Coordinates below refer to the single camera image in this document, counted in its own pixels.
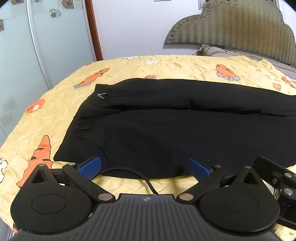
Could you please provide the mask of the black pants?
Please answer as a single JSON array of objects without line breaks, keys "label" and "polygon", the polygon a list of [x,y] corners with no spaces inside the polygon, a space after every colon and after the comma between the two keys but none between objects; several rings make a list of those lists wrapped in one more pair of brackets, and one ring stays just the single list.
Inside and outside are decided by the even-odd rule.
[{"label": "black pants", "polygon": [[54,156],[102,169],[127,167],[147,178],[189,173],[190,158],[230,170],[258,156],[295,164],[295,97],[236,84],[128,79],[97,84]]}]

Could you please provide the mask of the grey patterned pillow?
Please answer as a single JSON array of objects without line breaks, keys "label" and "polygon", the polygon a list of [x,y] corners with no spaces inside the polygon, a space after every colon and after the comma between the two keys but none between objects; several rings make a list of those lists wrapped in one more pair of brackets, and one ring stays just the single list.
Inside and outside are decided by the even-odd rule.
[{"label": "grey patterned pillow", "polygon": [[209,56],[209,57],[234,57],[234,56],[245,56],[252,60],[260,61],[265,59],[269,61],[277,70],[281,71],[290,78],[295,79],[295,67],[282,63],[278,60],[275,60],[271,57],[266,57],[260,54],[251,53],[247,51],[242,51],[238,49],[233,49],[226,46],[215,46],[209,44],[200,44],[197,53],[197,56]]}]

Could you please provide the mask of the frosted floral wardrobe door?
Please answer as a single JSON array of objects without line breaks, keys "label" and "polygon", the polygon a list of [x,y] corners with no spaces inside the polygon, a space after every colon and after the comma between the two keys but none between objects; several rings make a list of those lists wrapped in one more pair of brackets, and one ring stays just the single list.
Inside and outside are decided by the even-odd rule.
[{"label": "frosted floral wardrobe door", "polygon": [[31,103],[95,60],[86,1],[1,1],[1,141]]}]

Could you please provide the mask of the olive padded headboard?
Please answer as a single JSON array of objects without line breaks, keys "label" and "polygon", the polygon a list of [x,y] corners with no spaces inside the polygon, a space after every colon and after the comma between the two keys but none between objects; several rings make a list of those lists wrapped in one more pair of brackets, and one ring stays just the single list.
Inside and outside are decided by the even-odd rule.
[{"label": "olive padded headboard", "polygon": [[165,44],[226,46],[295,66],[295,36],[271,1],[208,1],[176,22]]}]

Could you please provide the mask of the brown wooden door frame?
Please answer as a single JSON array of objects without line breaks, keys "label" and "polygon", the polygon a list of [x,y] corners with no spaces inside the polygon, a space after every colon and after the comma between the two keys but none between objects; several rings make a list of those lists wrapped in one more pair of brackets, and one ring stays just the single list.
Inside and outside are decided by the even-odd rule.
[{"label": "brown wooden door frame", "polygon": [[89,25],[92,45],[93,45],[94,53],[95,53],[95,59],[97,61],[101,61],[101,60],[103,60],[103,54],[102,54],[102,50],[101,50],[101,46],[100,46],[99,35],[98,35],[92,0],[85,0],[85,8],[86,8],[86,14],[87,14],[87,19],[88,19],[88,25]]}]

